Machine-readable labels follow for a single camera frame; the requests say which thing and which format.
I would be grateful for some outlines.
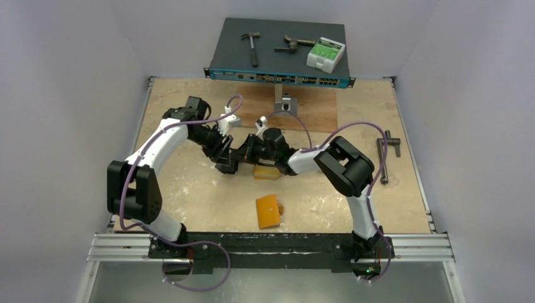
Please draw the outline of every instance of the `orange block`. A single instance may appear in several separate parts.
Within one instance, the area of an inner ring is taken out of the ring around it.
[[[281,176],[281,172],[276,167],[257,164],[252,175],[255,180],[276,180]]]
[[[281,223],[281,215],[284,207],[277,203],[277,195],[256,199],[256,213],[258,215],[258,227],[260,229],[269,229],[278,227]]]

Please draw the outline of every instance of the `white plastic box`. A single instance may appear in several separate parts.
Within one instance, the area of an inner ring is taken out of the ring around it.
[[[345,44],[321,37],[309,52],[307,65],[330,74],[342,58],[345,49]]]

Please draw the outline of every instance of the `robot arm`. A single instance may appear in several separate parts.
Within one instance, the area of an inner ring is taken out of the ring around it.
[[[372,161],[343,137],[334,138],[322,148],[313,151],[296,150],[286,142],[278,128],[269,128],[265,117],[256,122],[258,132],[250,134],[237,150],[231,149],[231,160],[235,161],[233,174],[238,162],[258,164],[260,159],[274,162],[274,166],[284,175],[298,175],[305,172],[321,171],[334,188],[348,201],[353,217],[353,233],[363,241],[378,239],[366,198],[370,200],[371,212],[375,218],[372,197],[367,197],[368,186],[372,182],[374,166]]]
[[[202,147],[204,154],[223,173],[234,174],[239,162],[258,164],[260,160],[271,160],[282,174],[297,175],[304,172],[321,171],[331,184],[346,196],[353,217],[353,233],[358,241],[370,246],[376,242],[376,230],[367,209],[366,191],[372,181],[373,163],[343,137],[334,138],[328,145],[317,150],[304,152],[291,148],[278,128],[263,129],[259,134],[250,134],[237,149],[230,148],[232,136],[226,132],[239,123],[234,115],[218,121],[212,128],[202,124],[172,124],[184,121],[202,121],[209,110],[205,101],[189,97],[185,107],[169,109],[156,132],[133,155],[125,161],[113,161],[108,166],[108,211],[119,214],[121,192],[126,175],[140,155],[141,160],[134,168],[124,202],[124,217],[145,224],[152,231],[174,242],[186,242],[185,227],[162,209],[162,195],[156,175],[171,153],[186,139]],[[157,140],[156,134],[162,132]]]
[[[226,133],[239,123],[235,115],[219,120],[218,125],[212,128],[202,124],[169,127],[178,122],[202,121],[207,110],[211,111],[207,102],[189,97],[185,107],[169,109],[163,115],[158,129],[138,151],[123,162],[110,163],[107,172],[109,212],[119,214],[127,172],[140,158],[131,179],[131,182],[136,181],[136,186],[128,188],[124,201],[124,217],[147,225],[150,230],[171,241],[177,241],[181,234],[185,235],[181,232],[185,229],[184,225],[162,209],[162,194],[156,175],[172,152],[186,139],[201,145],[204,154],[213,162],[228,164],[232,137]],[[228,113],[230,108],[226,107],[225,111]]]

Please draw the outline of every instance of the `cable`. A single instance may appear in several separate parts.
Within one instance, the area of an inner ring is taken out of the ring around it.
[[[206,288],[195,288],[195,287],[189,287],[189,286],[185,286],[185,285],[182,285],[182,284],[178,284],[176,282],[173,282],[171,281],[166,275],[165,275],[165,268],[162,267],[162,273],[163,273],[163,280],[166,281],[167,283],[173,285],[174,287],[178,287],[178,288],[182,288],[182,289],[185,289],[185,290],[190,290],[192,292],[209,292],[210,290],[214,290],[216,288],[218,288],[219,286],[221,286],[225,281],[226,279],[228,278],[228,276],[230,275],[230,256],[228,255],[228,252],[223,248],[223,246],[215,243],[215,242],[212,242],[212,241],[196,241],[196,242],[190,242],[190,243],[186,243],[186,244],[177,244],[177,243],[174,243],[166,238],[163,238],[163,237],[160,237],[158,235],[156,235],[152,230],[150,230],[149,228],[143,226],[142,227],[143,230],[149,234],[151,234],[153,237],[156,237],[158,240],[168,244],[168,245],[171,245],[173,247],[188,247],[188,246],[193,246],[193,245],[198,245],[198,244],[211,244],[211,245],[214,245],[214,246],[217,246],[217,248],[221,249],[221,251],[223,252],[223,254],[225,254],[225,257],[226,257],[226,273],[225,273],[225,276],[216,284],[210,286],[210,287],[206,287]]]
[[[146,228],[145,226],[142,226],[140,223],[134,223],[130,226],[124,226],[124,201],[126,199],[126,193],[127,193],[127,190],[128,190],[128,184],[130,184],[130,180],[132,179],[132,175],[134,174],[134,170],[136,169],[136,167],[138,166],[138,163],[139,161],[141,161],[141,157],[143,157],[145,155],[145,153],[147,152],[148,148],[165,132],[167,131],[168,129],[170,128],[176,128],[177,126],[181,126],[181,125],[193,125],[193,124],[205,124],[205,123],[212,123],[212,122],[216,122],[216,121],[219,121],[219,120],[222,120],[232,114],[234,114],[243,104],[244,102],[244,98],[241,96],[241,95],[236,95],[234,97],[232,97],[228,102],[227,102],[227,106],[228,104],[230,104],[230,102],[232,102],[232,100],[236,99],[236,98],[239,98],[240,99],[240,102],[238,103],[238,105],[236,106],[236,108],[234,108],[233,110],[231,110],[229,113],[225,114],[225,115],[222,115],[220,117],[217,117],[217,118],[213,118],[213,119],[208,119],[208,120],[199,120],[199,121],[180,121],[180,122],[177,122],[177,123],[173,123],[173,124],[169,124],[168,126],[165,126],[163,129],[161,129],[159,132],[155,133],[144,145],[143,149],[141,150],[141,152],[139,153],[139,155],[136,157],[136,159],[134,160],[134,163],[132,163],[132,165],[130,166],[130,169],[128,171],[128,174],[126,175],[126,180],[124,181],[124,185],[122,187],[122,192],[121,192],[121,202],[119,204],[119,225],[121,226],[121,228],[123,230],[129,230],[133,227],[136,227],[136,226],[141,226],[141,228],[145,231],[145,232],[148,232],[152,235],[154,235],[155,237],[158,237],[158,235],[156,235],[155,233],[153,233],[150,229]],[[225,254],[226,256],[226,260],[227,260],[227,263],[228,263],[228,266],[227,266],[227,271],[226,271],[226,274],[225,276],[223,277],[223,279],[221,279],[221,281],[219,283],[217,283],[216,285],[212,286],[212,287],[208,287],[208,288],[192,288],[192,287],[187,287],[187,286],[184,286],[184,285],[180,285],[178,283],[174,283],[172,282],[172,285],[173,286],[176,286],[176,287],[180,287],[180,288],[183,288],[183,289],[186,289],[186,290],[191,290],[193,292],[203,292],[203,291],[208,291],[208,290],[212,290],[216,287],[219,287],[220,285],[222,285],[226,279],[228,278],[229,274],[230,274],[230,257],[228,255],[228,252],[223,248],[221,247],[219,244],[215,243],[215,242],[210,242],[210,241],[197,241],[197,242],[192,242],[192,243],[187,243],[187,244],[176,244],[176,243],[173,243],[172,241],[168,240],[168,239],[164,239],[164,238],[161,238],[159,237],[160,240],[162,240],[163,242],[171,245],[171,246],[175,246],[175,247],[186,247],[186,246],[191,246],[191,245],[196,245],[196,244],[212,244],[212,245],[215,245],[217,246],[219,249],[221,249],[223,251],[223,253]]]
[[[204,118],[204,120],[210,119],[210,116],[212,116],[212,106],[210,106],[210,104],[207,104],[207,105],[208,105],[208,116]]]
[[[338,134],[339,132],[341,132],[342,130],[344,130],[344,129],[350,127],[350,126],[361,125],[361,124],[369,125],[369,126],[375,128],[376,130],[378,130],[381,133],[384,142],[386,142],[386,134],[384,133],[384,131],[377,124],[372,123],[372,122],[367,122],[367,121],[358,121],[358,122],[348,123],[348,124],[346,124],[344,126],[341,126],[337,130],[333,131],[327,137],[327,139],[325,139],[325,141],[323,141],[323,143],[321,143],[321,145],[319,146],[319,149],[321,149],[325,145],[327,145],[329,140],[332,137],[334,137],[335,134]],[[314,150],[315,149],[304,150],[304,151],[302,151],[302,153],[308,153],[308,152],[312,152]],[[386,262],[385,269],[382,270],[379,275],[377,275],[376,277],[374,277],[374,278],[372,278],[370,280],[363,279],[363,280],[368,281],[369,283],[376,282],[377,280],[379,280],[388,271],[388,269],[390,267],[390,263],[392,261],[392,247],[391,247],[390,243],[388,242],[388,239],[386,239],[386,237],[383,234],[383,232],[381,232],[381,230],[379,229],[379,226],[377,226],[377,224],[375,223],[375,216],[373,215],[373,210],[372,210],[372,202],[370,201],[370,194],[372,193],[373,186],[377,182],[377,179],[379,179],[379,175],[381,174],[381,172],[383,170],[383,167],[384,167],[385,161],[386,161],[387,153],[388,153],[388,145],[387,144],[383,144],[383,155],[384,155],[384,157],[381,159],[381,162],[380,162],[380,165],[379,165],[379,170],[377,171],[377,173],[375,174],[375,177],[373,178],[372,182],[368,186],[368,191],[366,191],[366,206],[368,207],[368,212],[370,214],[370,219],[372,220],[373,227],[375,227],[375,230],[377,231],[377,233],[379,233],[381,239],[387,244],[388,261]]]
[[[269,118],[271,118],[272,116],[275,116],[276,114],[279,114],[280,112],[286,112],[286,113],[292,115],[295,119],[297,119],[297,121],[299,121],[299,123],[301,123],[301,126],[303,126],[303,128],[305,130],[305,133],[307,134],[307,137],[309,138],[310,147],[307,150],[315,150],[315,148],[312,147],[312,138],[310,137],[309,129],[307,128],[307,126],[305,125],[303,120],[301,120],[301,118],[299,118],[298,116],[296,116],[296,115],[294,115],[291,112],[288,112],[286,110],[277,110],[276,112],[272,112],[269,116],[267,116],[266,119],[269,120]]]

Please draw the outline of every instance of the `wooden board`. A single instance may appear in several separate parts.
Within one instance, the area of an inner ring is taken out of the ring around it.
[[[158,126],[162,113],[184,105],[189,95],[201,97],[223,113],[229,97],[238,92],[237,82],[214,80],[157,79],[143,119],[137,146]],[[355,120],[375,122],[401,138],[401,158],[387,159],[390,183],[378,183],[373,190],[377,217],[388,233],[429,233],[420,188],[397,111],[392,87],[386,81],[357,81],[354,88],[330,89],[337,96],[338,124]],[[239,146],[253,129],[231,130]],[[290,146],[307,146],[303,131],[283,131]],[[366,154],[378,167],[375,140],[379,133],[366,126],[348,128],[341,134]],[[327,133],[312,132],[315,144]],[[163,207],[192,231],[259,231],[256,199],[277,194],[285,207],[281,225],[273,232],[349,232],[352,221],[345,197],[334,190],[319,172],[276,181],[258,181],[253,166],[241,164],[235,175],[221,174],[196,144],[186,141],[171,155],[158,174]]]
[[[255,128],[254,124],[259,117],[268,116],[273,112],[273,84],[239,85],[238,93],[247,100],[237,112],[242,120],[242,127]],[[297,115],[309,131],[331,133],[338,128],[334,89],[285,85],[283,93],[288,93],[292,98],[298,99]],[[274,116],[270,118],[269,126],[292,131],[303,130],[299,121],[291,116]]]

